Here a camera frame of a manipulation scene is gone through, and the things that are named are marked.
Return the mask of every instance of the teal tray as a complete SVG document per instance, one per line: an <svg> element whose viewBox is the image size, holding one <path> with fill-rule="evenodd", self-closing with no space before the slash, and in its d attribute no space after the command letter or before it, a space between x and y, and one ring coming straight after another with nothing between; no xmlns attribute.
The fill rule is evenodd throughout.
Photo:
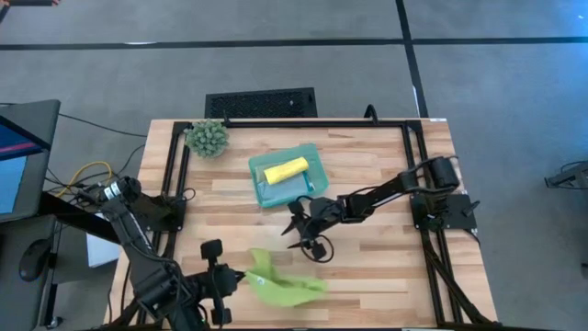
<svg viewBox="0 0 588 331"><path fill-rule="evenodd" d="M293 192L290 196L287 195L286 197L277 199L264 200L259 192L258 185L259 183L266 181L264 170L272 166L285 164L286 162L299 157L304 157L309 163L309 168L303 173L303 175L311 185L307 185L306 191L297 191ZM254 156L249 159L249 170L251 171L251 178L254 182L257 203L264 208L292 202L300 195L322 194L329 187L329 179L322 168L319 151L316 149L314 143L306 143L298 147L288 148L287 150Z"/></svg>

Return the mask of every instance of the yellow sponge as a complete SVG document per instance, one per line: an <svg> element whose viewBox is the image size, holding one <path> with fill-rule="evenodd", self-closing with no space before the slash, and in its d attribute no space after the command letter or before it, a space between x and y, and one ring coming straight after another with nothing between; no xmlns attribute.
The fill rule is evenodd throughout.
<svg viewBox="0 0 588 331"><path fill-rule="evenodd" d="M309 163L306 159L304 157L299 157L292 161L288 161L283 165L272 166L264 170L264 173L266 174L267 183L271 185L297 175L308 168Z"/></svg>

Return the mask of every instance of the plastic container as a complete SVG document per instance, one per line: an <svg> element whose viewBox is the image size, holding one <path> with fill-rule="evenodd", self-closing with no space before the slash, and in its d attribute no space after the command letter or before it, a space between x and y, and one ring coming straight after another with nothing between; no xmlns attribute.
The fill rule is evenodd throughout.
<svg viewBox="0 0 588 331"><path fill-rule="evenodd" d="M297 181L304 180L306 185L298 186L299 189L292 189L275 197L268 197L263 194L261 189L267 185L264 170L272 166L285 164L301 156L309 163L308 170L304 171L301 177L285 179L283 182L274 184L274 186L280 184L286 186L291 179ZM287 150L254 156L249 159L249 170L251 171L251 178L254 182L257 203L264 208L289 203L301 195L310 196L321 194L329 187L329 179L327 179L327 175L322 168L319 151L316 149L314 143L306 143L298 147L288 148Z"/></svg>

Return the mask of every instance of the yellow object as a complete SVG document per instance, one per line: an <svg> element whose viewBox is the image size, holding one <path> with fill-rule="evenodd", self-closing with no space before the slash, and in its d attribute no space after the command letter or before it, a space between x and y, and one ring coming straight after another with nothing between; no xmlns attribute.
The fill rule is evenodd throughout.
<svg viewBox="0 0 588 331"><path fill-rule="evenodd" d="M72 186L72 184L75 182L75 180L84 172L84 170L86 170L87 168L89 168L90 166L96 166L96 165L104 165L107 169L108 169L108 179L107 181L109 181L112 178L112 168L110 167L110 165L107 162L104 161L96 161L96 162L92 162L89 163L87 165L84 165L80 168L80 170L78 170L75 175L73 175L72 179L70 180L69 184L67 184L67 186L62 189L61 192L57 193L56 197L57 198L61 198L63 194L65 194L65 192L70 189L70 187Z"/></svg>
<svg viewBox="0 0 588 331"><path fill-rule="evenodd" d="M271 185L297 175L308 168L309 163L306 159L304 157L299 157L292 161L288 161L283 165L272 166L264 170L264 173L266 174L267 183Z"/></svg>

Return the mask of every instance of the yellow cable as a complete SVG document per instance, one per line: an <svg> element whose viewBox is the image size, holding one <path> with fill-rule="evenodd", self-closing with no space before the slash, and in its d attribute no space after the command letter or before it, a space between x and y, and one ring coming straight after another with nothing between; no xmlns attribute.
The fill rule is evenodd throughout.
<svg viewBox="0 0 588 331"><path fill-rule="evenodd" d="M86 170L87 168L89 168L90 166L96 166L96 165L104 165L107 169L108 169L108 179L107 181L109 181L112 178L112 168L110 167L110 165L107 162L104 161L96 161L96 162L92 162L89 163L87 165L84 165L80 168L80 170L78 170L75 175L73 175L72 179L70 180L70 182L67 184L67 186L65 188L62 189L61 192L57 193L56 197L60 198L63 194L65 194L65 192L72 186L72 184L75 182L75 180L84 172L84 170Z"/></svg>

